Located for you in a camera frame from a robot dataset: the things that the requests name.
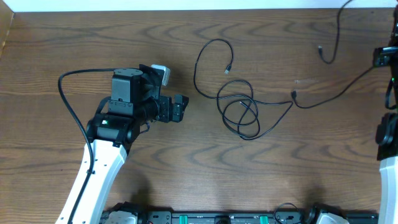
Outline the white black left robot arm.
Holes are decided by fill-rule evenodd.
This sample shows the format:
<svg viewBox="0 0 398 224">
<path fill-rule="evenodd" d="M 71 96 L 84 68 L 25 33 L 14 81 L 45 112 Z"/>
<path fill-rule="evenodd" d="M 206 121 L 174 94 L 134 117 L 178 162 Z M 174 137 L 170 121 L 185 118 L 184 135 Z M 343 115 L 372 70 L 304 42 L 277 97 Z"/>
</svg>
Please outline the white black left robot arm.
<svg viewBox="0 0 398 224">
<path fill-rule="evenodd" d="M 86 127 L 77 125 L 86 141 L 77 177 L 57 223 L 99 223 L 120 168 L 142 125 L 178 123 L 189 99 L 162 96 L 170 69 L 163 65 L 113 68 L 111 95 L 103 98 Z"/>
</svg>

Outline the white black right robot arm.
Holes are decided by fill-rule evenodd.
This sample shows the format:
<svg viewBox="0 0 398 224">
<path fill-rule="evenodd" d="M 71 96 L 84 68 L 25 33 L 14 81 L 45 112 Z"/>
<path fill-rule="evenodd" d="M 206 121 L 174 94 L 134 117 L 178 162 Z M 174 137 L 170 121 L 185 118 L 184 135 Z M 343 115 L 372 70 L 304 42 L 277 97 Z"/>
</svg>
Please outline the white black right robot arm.
<svg viewBox="0 0 398 224">
<path fill-rule="evenodd" d="M 391 79 L 387 86 L 384 106 L 391 110 L 377 126 L 377 160 L 380 162 L 381 204 L 378 222 L 397 224 L 397 105 L 390 105 L 390 95 L 397 98 L 397 9 L 388 46 L 376 48 L 373 55 L 375 67 L 389 67 Z"/>
</svg>

